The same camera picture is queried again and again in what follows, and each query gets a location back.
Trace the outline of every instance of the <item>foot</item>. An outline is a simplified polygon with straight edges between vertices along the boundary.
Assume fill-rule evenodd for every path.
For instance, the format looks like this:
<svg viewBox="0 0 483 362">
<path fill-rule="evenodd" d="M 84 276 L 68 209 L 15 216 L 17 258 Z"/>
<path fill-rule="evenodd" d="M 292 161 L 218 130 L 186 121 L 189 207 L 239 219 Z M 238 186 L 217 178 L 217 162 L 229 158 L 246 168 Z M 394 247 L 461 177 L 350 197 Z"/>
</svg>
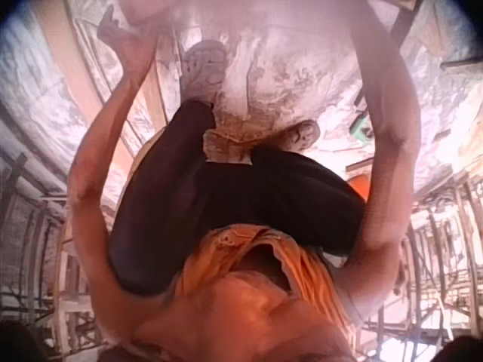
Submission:
<svg viewBox="0 0 483 362">
<path fill-rule="evenodd" d="M 190 48 L 182 59 L 181 103 L 200 100 L 213 104 L 227 66 L 226 49 L 219 41 L 204 40 Z"/>
<path fill-rule="evenodd" d="M 320 128 L 317 122 L 308 120 L 283 130 L 265 144 L 278 147 L 282 151 L 298 153 L 306 151 L 319 137 Z"/>
</svg>

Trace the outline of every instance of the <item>man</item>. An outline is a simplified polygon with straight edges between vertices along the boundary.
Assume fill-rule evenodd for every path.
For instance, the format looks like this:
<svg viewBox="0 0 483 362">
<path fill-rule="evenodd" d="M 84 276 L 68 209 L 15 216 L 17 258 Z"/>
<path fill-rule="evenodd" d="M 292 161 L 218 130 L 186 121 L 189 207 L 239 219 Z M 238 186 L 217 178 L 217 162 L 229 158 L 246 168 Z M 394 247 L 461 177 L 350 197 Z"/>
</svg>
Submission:
<svg viewBox="0 0 483 362">
<path fill-rule="evenodd" d="M 254 148 L 253 165 L 207 163 L 203 135 L 214 128 L 226 52 L 203 41 L 183 57 L 182 106 L 135 171 L 111 235 L 100 198 L 157 39 L 119 29 L 107 11 L 98 36 L 124 76 L 85 135 L 68 185 L 92 306 L 117 346 L 103 358 L 354 360 L 352 328 L 383 303 L 398 274 L 420 110 L 398 49 L 368 4 L 337 6 L 376 140 L 367 205 L 332 172 L 288 152 L 316 140 L 311 121 Z M 333 268 L 320 248 L 349 258 Z"/>
</svg>

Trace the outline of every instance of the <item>black pants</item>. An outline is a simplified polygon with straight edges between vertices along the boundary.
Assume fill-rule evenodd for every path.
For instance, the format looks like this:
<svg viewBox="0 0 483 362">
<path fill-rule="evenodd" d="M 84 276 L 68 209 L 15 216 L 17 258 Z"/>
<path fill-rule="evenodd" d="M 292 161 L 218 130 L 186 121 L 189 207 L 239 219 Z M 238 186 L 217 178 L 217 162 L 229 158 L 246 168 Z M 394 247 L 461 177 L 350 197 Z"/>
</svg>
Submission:
<svg viewBox="0 0 483 362">
<path fill-rule="evenodd" d="M 268 146 L 253 150 L 253 166 L 207 163 L 202 137 L 214 127 L 210 107 L 184 103 L 126 188 L 109 242 L 124 289 L 165 290 L 208 231 L 233 223 L 268 225 L 302 246 L 350 253 L 364 201 L 343 179 Z"/>
</svg>

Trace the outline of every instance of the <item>green object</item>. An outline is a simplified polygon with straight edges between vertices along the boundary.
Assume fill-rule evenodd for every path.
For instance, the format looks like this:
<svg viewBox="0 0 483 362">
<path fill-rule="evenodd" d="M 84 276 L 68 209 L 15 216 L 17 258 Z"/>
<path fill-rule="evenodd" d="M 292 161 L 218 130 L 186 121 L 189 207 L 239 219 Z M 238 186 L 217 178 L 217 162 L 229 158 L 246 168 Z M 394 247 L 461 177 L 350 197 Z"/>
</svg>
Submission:
<svg viewBox="0 0 483 362">
<path fill-rule="evenodd" d="M 350 126 L 349 132 L 353 137 L 361 141 L 364 146 L 371 143 L 374 139 L 374 132 L 372 131 L 369 113 L 364 112 L 359 115 Z"/>
</svg>

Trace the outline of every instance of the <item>raised arm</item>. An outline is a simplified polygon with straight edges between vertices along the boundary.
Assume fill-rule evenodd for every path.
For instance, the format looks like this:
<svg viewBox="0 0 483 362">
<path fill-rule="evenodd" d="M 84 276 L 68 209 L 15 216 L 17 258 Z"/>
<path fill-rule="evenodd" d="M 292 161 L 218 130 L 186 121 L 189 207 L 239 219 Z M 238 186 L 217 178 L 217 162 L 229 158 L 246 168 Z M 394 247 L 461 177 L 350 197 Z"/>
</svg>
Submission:
<svg viewBox="0 0 483 362">
<path fill-rule="evenodd" d="M 344 0 L 376 152 L 371 192 L 355 248 L 340 271 L 361 316 L 378 308 L 398 274 L 399 244 L 413 204 L 420 107 L 398 48 L 365 0 Z"/>
<path fill-rule="evenodd" d="M 154 58 L 157 37 L 120 29 L 112 12 L 109 7 L 97 36 L 117 53 L 124 75 L 78 148 L 67 193 L 74 245 L 88 277 L 99 327 L 111 342 L 129 343 L 135 327 L 158 308 L 159 299 L 138 298 L 116 282 L 108 263 L 109 233 L 100 199 L 122 126 Z"/>
</svg>

